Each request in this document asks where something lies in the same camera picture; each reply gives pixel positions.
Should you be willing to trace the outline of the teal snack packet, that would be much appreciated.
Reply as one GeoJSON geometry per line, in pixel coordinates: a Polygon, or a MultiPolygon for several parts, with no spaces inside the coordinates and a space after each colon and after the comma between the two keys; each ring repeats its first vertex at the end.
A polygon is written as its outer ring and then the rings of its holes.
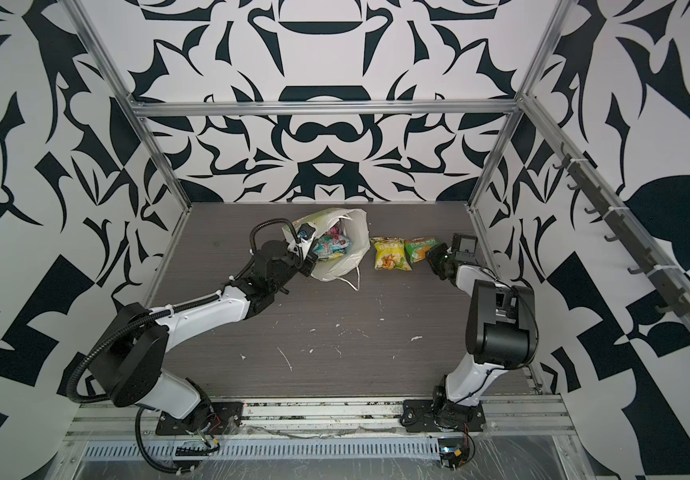
{"type": "Polygon", "coordinates": [[[350,239],[342,234],[324,234],[317,240],[312,252],[318,256],[318,261],[329,261],[344,256],[350,246],[350,239]]]}

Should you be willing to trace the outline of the white floral paper bag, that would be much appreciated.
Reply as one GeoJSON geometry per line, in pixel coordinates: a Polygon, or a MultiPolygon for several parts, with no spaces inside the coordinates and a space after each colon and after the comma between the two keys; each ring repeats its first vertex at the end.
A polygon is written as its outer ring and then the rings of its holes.
{"type": "Polygon", "coordinates": [[[365,210],[328,208],[293,221],[282,231],[289,251],[303,254],[305,275],[360,289],[359,265],[370,247],[365,210]]]}

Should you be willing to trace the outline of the small electronics board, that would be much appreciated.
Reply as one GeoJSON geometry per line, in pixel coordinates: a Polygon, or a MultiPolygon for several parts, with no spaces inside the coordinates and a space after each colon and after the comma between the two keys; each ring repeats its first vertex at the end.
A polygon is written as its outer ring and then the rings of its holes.
{"type": "Polygon", "coordinates": [[[475,454],[475,444],[469,437],[448,437],[438,440],[439,463],[442,468],[457,470],[475,454]]]}

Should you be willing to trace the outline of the yellow snack packet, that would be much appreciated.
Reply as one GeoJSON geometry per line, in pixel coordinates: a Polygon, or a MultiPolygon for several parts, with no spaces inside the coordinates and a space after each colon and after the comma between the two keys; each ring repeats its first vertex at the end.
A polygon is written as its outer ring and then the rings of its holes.
{"type": "Polygon", "coordinates": [[[402,238],[372,237],[370,242],[375,248],[375,270],[412,270],[406,256],[405,241],[402,238]]]}

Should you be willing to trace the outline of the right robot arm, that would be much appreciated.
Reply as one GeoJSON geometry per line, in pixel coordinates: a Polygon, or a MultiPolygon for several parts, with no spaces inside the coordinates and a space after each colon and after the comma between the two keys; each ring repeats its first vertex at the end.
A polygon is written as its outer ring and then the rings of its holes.
{"type": "Polygon", "coordinates": [[[470,296],[466,353],[434,391],[437,414],[473,413],[500,376],[533,361],[539,339],[532,289],[510,285],[476,262],[478,238],[456,233],[426,254],[431,270],[470,296]]]}

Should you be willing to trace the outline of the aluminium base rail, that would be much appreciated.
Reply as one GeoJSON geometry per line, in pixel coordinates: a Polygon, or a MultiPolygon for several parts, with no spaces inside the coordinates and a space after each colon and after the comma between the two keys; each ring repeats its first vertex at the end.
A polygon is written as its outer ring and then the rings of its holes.
{"type": "Polygon", "coordinates": [[[350,436],[396,437],[408,435],[439,436],[449,432],[467,432],[489,436],[575,434],[563,400],[554,395],[497,395],[480,401],[486,422],[481,432],[441,431],[407,432],[399,423],[405,400],[424,397],[344,397],[344,398],[256,398],[243,402],[241,426],[231,434],[158,436],[155,433],[162,413],[141,414],[141,433],[146,439],[189,440],[202,438],[328,439],[350,436]]]}

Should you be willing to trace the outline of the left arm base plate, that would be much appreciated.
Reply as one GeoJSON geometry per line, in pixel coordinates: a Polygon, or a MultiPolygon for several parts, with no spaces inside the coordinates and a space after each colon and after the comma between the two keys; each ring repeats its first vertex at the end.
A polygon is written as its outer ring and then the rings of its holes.
{"type": "Polygon", "coordinates": [[[231,434],[241,426],[243,408],[243,402],[218,401],[210,406],[198,405],[184,419],[162,413],[155,433],[158,436],[231,434]]]}

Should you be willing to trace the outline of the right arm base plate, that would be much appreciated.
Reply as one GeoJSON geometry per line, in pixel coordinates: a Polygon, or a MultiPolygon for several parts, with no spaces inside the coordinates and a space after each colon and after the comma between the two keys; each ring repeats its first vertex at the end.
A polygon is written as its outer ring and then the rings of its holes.
{"type": "Polygon", "coordinates": [[[486,418],[481,406],[465,407],[449,401],[405,400],[400,425],[410,433],[481,432],[486,418]]]}

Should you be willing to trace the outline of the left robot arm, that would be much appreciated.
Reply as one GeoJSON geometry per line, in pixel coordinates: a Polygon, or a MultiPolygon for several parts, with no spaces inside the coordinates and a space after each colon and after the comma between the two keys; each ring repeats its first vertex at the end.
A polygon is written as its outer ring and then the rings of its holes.
{"type": "Polygon", "coordinates": [[[177,420],[204,416],[211,402],[195,382],[163,369],[167,353],[218,327],[259,315],[296,275],[309,276],[317,256],[271,240],[216,292],[179,305],[119,312],[98,341],[87,369],[117,407],[137,405],[177,420]]]}

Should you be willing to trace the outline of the black wall hook rack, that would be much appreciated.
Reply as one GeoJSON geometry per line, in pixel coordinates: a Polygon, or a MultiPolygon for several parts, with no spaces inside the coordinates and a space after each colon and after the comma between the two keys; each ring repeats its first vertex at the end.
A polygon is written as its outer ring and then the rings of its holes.
{"type": "Polygon", "coordinates": [[[678,268],[655,251],[654,241],[647,238],[632,211],[622,205],[588,159],[573,157],[564,143],[560,145],[560,156],[560,163],[553,168],[564,170],[573,181],[568,188],[581,192],[590,202],[591,207],[585,208],[585,213],[597,217],[609,228],[611,234],[605,235],[604,240],[620,243],[631,257],[635,266],[628,267],[627,272],[644,275],[663,299],[664,305],[656,306],[655,310],[678,317],[690,314],[686,289],[676,280],[678,268]]]}

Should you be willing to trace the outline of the green snack packet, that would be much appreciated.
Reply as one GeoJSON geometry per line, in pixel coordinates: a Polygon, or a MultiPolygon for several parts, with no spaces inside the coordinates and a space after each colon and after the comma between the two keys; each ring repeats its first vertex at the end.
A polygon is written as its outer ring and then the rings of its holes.
{"type": "Polygon", "coordinates": [[[418,263],[426,258],[427,253],[440,242],[434,237],[419,237],[406,240],[404,248],[407,259],[412,263],[418,263]]]}

